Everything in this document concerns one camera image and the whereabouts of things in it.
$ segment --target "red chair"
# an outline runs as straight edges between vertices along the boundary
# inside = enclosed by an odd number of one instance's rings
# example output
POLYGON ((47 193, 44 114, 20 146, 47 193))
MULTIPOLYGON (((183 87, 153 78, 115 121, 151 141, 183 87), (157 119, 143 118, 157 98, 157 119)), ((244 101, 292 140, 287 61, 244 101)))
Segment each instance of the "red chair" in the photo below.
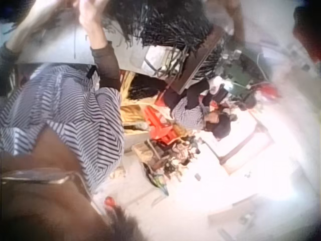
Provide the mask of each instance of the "red chair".
POLYGON ((154 108, 147 106, 144 109, 144 117, 150 126, 150 137, 154 140, 161 140, 169 145, 178 138, 173 126, 154 108))

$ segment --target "person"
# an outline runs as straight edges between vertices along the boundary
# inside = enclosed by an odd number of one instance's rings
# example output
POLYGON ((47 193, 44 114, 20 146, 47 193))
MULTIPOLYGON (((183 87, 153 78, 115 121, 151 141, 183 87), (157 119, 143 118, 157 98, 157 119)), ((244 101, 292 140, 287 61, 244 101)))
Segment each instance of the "person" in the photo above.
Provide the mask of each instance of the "person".
POLYGON ((311 60, 321 61, 320 3, 318 0, 304 0, 294 10, 294 36, 302 43, 311 60))
POLYGON ((216 138, 224 138, 231 131, 231 122, 225 113, 210 111, 210 102, 215 92, 215 79, 202 80, 193 84, 182 94, 177 94, 169 88, 164 93, 164 103, 170 108, 175 121, 190 130, 205 130, 212 132, 216 138), (205 90, 211 89, 199 102, 199 96, 205 90))
POLYGON ((36 0, 3 45, 1 95, 1 240, 145 240, 120 208, 97 212, 92 194, 123 154, 119 67, 101 26, 106 0, 79 0, 98 73, 47 64, 8 96, 8 78, 23 44, 63 0, 36 0))

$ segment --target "black hair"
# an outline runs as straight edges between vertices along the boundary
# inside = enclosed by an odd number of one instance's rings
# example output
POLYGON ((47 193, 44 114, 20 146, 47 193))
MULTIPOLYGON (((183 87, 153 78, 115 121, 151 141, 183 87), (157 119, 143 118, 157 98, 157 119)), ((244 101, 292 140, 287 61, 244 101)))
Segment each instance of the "black hair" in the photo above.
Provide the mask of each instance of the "black hair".
MULTIPOLYGON (((122 208, 116 206, 114 212, 108 212, 110 225, 98 225, 95 233, 86 241, 146 241, 137 220, 126 215, 122 208)), ((48 223, 37 214, 22 215, 1 220, 0 240, 3 241, 61 241, 64 240, 63 228, 48 223)))
POLYGON ((213 136, 222 139, 231 132, 231 121, 226 113, 219 116, 219 122, 216 124, 206 122, 206 130, 213 133, 213 136))

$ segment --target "black and white striped shirt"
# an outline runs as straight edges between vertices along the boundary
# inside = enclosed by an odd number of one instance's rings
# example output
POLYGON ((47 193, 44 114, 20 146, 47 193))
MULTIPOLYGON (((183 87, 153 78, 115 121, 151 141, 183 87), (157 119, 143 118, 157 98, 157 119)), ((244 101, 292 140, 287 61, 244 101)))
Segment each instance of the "black and white striped shirt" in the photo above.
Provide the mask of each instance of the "black and white striped shirt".
POLYGON ((17 89, 0 106, 0 150, 30 153, 49 126, 76 155, 93 192, 118 165, 124 136, 119 91, 95 91, 86 74, 67 65, 48 66, 17 89))
POLYGON ((210 112, 210 108, 200 103, 193 109, 186 109, 187 103, 187 97, 180 100, 172 111, 173 118, 186 129, 203 130, 205 128, 204 116, 210 112))

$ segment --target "hand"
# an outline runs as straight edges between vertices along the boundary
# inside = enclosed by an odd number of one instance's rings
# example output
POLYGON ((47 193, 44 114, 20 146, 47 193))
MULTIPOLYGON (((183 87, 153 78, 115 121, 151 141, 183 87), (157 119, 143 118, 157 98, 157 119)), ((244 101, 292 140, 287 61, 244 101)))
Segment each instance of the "hand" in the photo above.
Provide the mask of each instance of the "hand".
POLYGON ((36 0, 22 25, 36 31, 53 16, 64 2, 65 0, 36 0))
POLYGON ((241 7, 240 0, 223 0, 223 6, 225 7, 229 16, 233 16, 235 12, 241 7))
POLYGON ((76 0, 74 7, 79 7, 79 22, 86 32, 101 27, 101 15, 109 0, 76 0))

